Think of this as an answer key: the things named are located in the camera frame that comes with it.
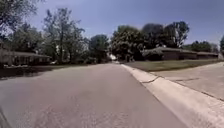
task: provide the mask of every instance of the concrete curb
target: concrete curb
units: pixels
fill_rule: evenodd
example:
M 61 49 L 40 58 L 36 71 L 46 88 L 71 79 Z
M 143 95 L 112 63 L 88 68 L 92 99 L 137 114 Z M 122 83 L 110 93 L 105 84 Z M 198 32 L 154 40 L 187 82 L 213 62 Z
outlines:
M 122 66 L 189 128 L 224 127 L 224 102 L 165 78 Z

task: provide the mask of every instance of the driveway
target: driveway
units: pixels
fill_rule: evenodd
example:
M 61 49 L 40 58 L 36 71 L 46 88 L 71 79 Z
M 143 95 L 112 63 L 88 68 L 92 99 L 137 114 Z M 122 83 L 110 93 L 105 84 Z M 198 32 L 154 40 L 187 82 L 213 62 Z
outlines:
M 224 63 L 154 73 L 183 86 L 224 100 Z
M 186 128 L 120 65 L 0 81 L 12 128 Z

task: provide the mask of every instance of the blue sky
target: blue sky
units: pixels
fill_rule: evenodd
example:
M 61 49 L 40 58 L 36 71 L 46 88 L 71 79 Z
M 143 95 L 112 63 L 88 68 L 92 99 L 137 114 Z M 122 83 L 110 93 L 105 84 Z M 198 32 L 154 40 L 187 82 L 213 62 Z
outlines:
M 146 23 L 167 25 L 183 20 L 191 29 L 186 43 L 207 40 L 218 44 L 224 35 L 223 6 L 223 0 L 46 0 L 38 4 L 37 15 L 29 21 L 42 29 L 47 9 L 67 7 L 90 37 L 111 36 L 118 25 L 142 28 Z

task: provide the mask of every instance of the grass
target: grass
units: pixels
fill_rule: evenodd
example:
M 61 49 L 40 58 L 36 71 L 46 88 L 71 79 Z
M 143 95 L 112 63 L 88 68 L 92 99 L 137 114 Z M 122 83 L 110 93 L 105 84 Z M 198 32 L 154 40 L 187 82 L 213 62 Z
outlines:
M 193 68 L 213 63 L 221 62 L 221 60 L 175 60 L 175 61 L 139 61 L 126 63 L 126 65 L 138 68 L 147 72 L 179 70 Z
M 2 78 L 14 78 L 14 77 L 32 77 L 38 76 L 43 72 L 53 71 L 62 68 L 83 66 L 83 65 L 47 65 L 47 66 L 28 66 L 28 67 L 14 67 L 0 69 L 0 80 Z

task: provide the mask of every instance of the road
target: road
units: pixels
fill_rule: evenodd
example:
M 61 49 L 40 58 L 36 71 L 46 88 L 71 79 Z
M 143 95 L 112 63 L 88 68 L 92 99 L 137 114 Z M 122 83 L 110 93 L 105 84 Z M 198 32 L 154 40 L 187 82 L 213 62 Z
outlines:
M 120 65 L 0 81 L 12 128 L 186 128 Z

